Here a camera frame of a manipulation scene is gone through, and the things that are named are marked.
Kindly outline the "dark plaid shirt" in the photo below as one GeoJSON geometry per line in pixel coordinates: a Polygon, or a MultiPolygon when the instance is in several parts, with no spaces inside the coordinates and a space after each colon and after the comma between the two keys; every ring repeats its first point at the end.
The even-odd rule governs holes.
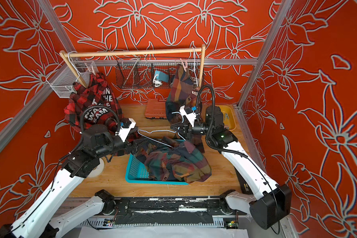
{"type": "Polygon", "coordinates": [[[134,156],[145,166],[150,180],[193,183],[212,175],[206,157],[190,141],[164,137],[160,143],[146,138],[135,142],[134,156]]]}
{"type": "Polygon", "coordinates": [[[184,120],[179,114],[180,107],[184,105],[195,106],[197,103],[195,93],[199,90],[200,88],[190,77],[189,69],[184,69],[181,64],[177,65],[173,86],[165,103],[167,119],[174,126],[174,129],[178,129],[177,124],[184,120]]]}

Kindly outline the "pink clothespin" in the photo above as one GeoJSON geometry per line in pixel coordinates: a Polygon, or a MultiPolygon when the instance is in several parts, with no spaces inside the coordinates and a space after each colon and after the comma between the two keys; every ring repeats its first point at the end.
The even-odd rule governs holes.
{"type": "Polygon", "coordinates": [[[183,70],[184,70],[185,72],[187,72],[187,68],[188,68],[188,62],[187,62],[187,60],[180,59],[180,62],[181,62],[181,66],[182,66],[183,70]]]}

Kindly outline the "white wire hanger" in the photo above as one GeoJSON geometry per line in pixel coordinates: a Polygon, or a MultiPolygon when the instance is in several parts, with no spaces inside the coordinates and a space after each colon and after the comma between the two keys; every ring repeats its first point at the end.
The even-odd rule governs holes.
{"type": "Polygon", "coordinates": [[[134,116],[137,133],[150,141],[173,148],[166,138],[174,140],[176,143],[184,142],[185,139],[175,130],[170,128],[170,123],[163,119],[147,119],[142,113],[134,116]]]}

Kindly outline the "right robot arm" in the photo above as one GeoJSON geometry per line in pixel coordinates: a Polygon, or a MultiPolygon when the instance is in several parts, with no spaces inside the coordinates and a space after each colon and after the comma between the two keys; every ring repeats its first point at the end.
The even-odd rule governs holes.
{"type": "Polygon", "coordinates": [[[187,136],[201,135],[207,146],[223,155],[241,175],[249,188],[249,193],[227,192],[225,201],[228,208],[247,213],[262,229],[267,230],[290,213],[292,191],[285,184],[279,185],[270,178],[246,153],[237,137],[223,124],[223,119],[216,115],[215,96],[212,95],[210,111],[205,120],[201,119],[199,108],[201,94],[209,85],[194,89],[196,105],[190,108],[181,107],[180,113],[186,117],[188,125],[183,126],[187,136]]]}

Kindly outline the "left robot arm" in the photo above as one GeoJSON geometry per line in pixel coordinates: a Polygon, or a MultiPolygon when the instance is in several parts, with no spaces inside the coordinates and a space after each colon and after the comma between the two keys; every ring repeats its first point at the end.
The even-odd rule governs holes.
{"type": "Polygon", "coordinates": [[[136,150],[127,140],[137,129],[135,120],[120,119],[109,107],[88,107],[79,117],[79,126],[80,141],[59,160],[50,185],[20,218],[0,228],[0,238],[61,238],[91,216],[116,207],[114,197],[102,189],[82,205],[54,217],[71,192],[99,166],[101,158],[136,150]]]}

